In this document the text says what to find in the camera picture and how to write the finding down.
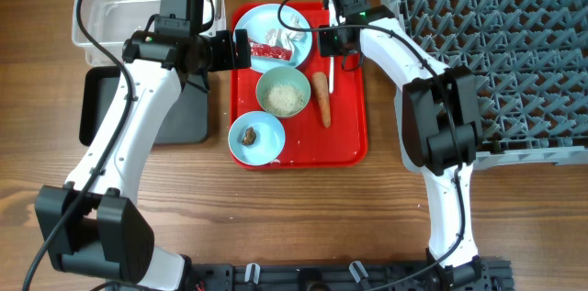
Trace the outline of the red snack wrapper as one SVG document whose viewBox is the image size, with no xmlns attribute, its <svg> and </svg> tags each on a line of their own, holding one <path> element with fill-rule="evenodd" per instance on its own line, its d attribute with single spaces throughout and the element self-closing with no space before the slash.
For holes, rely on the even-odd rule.
<svg viewBox="0 0 588 291">
<path fill-rule="evenodd" d="M 248 39 L 251 55 L 260 58 L 275 59 L 289 62 L 294 54 L 294 46 L 287 44 L 285 47 L 272 46 Z"/>
</svg>

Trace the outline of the white tissue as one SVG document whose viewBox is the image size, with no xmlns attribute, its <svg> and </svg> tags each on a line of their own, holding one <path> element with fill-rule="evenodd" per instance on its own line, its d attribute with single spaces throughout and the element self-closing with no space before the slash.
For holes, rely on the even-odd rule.
<svg viewBox="0 0 588 291">
<path fill-rule="evenodd" d="M 289 19 L 288 28 L 271 28 L 264 37 L 264 43 L 272 48 L 280 48 L 293 52 L 295 44 L 304 40 L 305 32 L 300 31 L 300 17 L 292 15 Z"/>
</svg>

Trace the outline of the green bowl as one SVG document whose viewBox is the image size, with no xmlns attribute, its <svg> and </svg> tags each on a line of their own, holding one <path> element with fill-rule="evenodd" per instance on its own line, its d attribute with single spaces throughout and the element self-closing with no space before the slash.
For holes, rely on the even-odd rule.
<svg viewBox="0 0 588 291">
<path fill-rule="evenodd" d="M 298 69 L 280 66 L 266 71 L 260 77 L 255 97 L 265 112 L 277 118 L 291 118 L 308 105 L 311 85 Z"/>
</svg>

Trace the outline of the white rice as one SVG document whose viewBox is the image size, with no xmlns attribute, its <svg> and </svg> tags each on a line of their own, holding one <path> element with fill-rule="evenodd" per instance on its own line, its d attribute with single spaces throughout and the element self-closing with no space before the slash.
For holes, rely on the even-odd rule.
<svg viewBox="0 0 588 291">
<path fill-rule="evenodd" d="M 302 92 L 292 84 L 274 84 L 263 96 L 263 108 L 277 117 L 288 117 L 305 106 Z"/>
</svg>

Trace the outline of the white plastic spoon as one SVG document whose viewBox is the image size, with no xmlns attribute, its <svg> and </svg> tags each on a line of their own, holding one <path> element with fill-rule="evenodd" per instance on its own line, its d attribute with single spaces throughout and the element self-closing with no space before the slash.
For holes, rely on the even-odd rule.
<svg viewBox="0 0 588 291">
<path fill-rule="evenodd" d="M 328 92 L 329 94 L 334 92 L 334 57 L 330 57 L 329 60 Z"/>
</svg>

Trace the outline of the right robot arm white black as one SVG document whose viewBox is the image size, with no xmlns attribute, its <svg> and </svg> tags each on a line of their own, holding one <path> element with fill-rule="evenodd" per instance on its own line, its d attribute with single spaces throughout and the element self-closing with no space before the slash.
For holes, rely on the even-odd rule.
<svg viewBox="0 0 588 291">
<path fill-rule="evenodd" d="M 481 139 L 481 114 L 470 69 L 438 61 L 385 6 L 319 27 L 324 56 L 359 53 L 372 60 L 401 94 L 401 144 L 425 181 L 431 221 L 428 251 L 454 270 L 478 257 L 469 184 Z"/>
</svg>

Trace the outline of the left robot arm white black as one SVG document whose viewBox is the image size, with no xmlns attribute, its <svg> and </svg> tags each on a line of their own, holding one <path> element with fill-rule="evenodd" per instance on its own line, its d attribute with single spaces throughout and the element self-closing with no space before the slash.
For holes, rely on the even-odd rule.
<svg viewBox="0 0 588 291">
<path fill-rule="evenodd" d="M 192 290 L 191 260 L 154 244 L 137 208 L 144 165 L 169 109 L 192 73 L 246 69 L 247 32 L 174 37 L 137 31 L 118 63 L 119 89 L 86 156 L 61 187 L 40 189 L 35 212 L 57 271 L 151 290 Z"/>
</svg>

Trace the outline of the grey dishwasher rack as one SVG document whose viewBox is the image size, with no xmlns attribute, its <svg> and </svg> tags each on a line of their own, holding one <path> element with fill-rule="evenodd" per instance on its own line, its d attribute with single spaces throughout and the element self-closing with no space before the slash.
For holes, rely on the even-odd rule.
<svg viewBox="0 0 588 291">
<path fill-rule="evenodd" d="M 587 161 L 587 0 L 380 0 L 432 56 L 475 75 L 475 166 Z"/>
</svg>

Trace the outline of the large light blue plate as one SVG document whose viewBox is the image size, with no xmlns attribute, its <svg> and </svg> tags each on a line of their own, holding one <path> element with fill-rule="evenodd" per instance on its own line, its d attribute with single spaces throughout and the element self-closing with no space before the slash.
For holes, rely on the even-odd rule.
<svg viewBox="0 0 588 291">
<path fill-rule="evenodd" d="M 264 43 L 265 34 L 269 29 L 284 28 L 277 18 L 278 7 L 279 4 L 263 4 L 250 7 L 242 16 L 237 18 L 234 28 L 246 29 L 249 39 Z M 252 56 L 251 68 L 259 73 L 265 73 L 279 66 L 297 68 L 307 61 L 311 54 L 311 48 L 311 33 L 306 33 L 304 40 L 295 44 L 294 54 L 289 62 Z"/>
</svg>

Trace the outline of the orange carrot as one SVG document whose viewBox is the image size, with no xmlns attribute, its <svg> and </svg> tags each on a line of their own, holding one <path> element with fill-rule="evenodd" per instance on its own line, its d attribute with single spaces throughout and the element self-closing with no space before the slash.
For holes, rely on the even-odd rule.
<svg viewBox="0 0 588 291">
<path fill-rule="evenodd" d="M 311 85 L 314 90 L 322 116 L 322 123 L 328 129 L 331 127 L 331 111 L 329 101 L 328 80 L 324 73 L 317 72 L 311 77 Z"/>
</svg>

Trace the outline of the black tray bin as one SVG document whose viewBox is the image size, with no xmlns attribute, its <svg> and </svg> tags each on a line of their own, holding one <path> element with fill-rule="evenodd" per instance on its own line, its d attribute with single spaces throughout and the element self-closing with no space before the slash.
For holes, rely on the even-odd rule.
<svg viewBox="0 0 588 291">
<path fill-rule="evenodd" d="M 195 144 L 209 132 L 209 89 L 201 75 L 190 75 L 188 83 L 170 108 L 155 138 L 155 145 Z M 107 113 L 119 84 L 116 66 L 95 67 L 85 76 L 79 140 L 89 146 Z"/>
</svg>

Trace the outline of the brown food scrap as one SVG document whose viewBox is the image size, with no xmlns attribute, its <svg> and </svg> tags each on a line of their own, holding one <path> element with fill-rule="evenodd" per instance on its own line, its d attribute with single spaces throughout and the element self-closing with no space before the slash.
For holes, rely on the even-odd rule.
<svg viewBox="0 0 588 291">
<path fill-rule="evenodd" d="M 249 127 L 246 129 L 244 136 L 242 138 L 242 145 L 243 146 L 251 146 L 255 143 L 257 138 L 256 131 L 253 127 Z"/>
</svg>

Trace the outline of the small light blue bowl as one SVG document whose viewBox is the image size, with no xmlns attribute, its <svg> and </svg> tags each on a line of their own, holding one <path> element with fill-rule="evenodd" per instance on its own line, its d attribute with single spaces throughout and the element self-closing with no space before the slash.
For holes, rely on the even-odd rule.
<svg viewBox="0 0 588 291">
<path fill-rule="evenodd" d="M 255 134 L 252 144 L 245 145 L 248 129 Z M 261 166 L 273 162 L 283 151 L 286 133 L 281 122 L 263 111 L 247 112 L 231 125 L 228 144 L 233 157 L 245 165 Z"/>
</svg>

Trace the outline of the clear plastic bin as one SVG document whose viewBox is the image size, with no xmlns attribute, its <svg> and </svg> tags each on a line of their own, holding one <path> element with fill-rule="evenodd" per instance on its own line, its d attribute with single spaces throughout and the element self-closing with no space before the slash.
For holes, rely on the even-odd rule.
<svg viewBox="0 0 588 291">
<path fill-rule="evenodd" d="M 215 20 L 204 34 L 211 36 L 226 26 L 224 0 L 213 0 Z M 160 0 L 83 0 L 81 19 L 88 33 L 111 54 L 120 57 L 122 46 L 148 18 L 159 12 Z"/>
</svg>

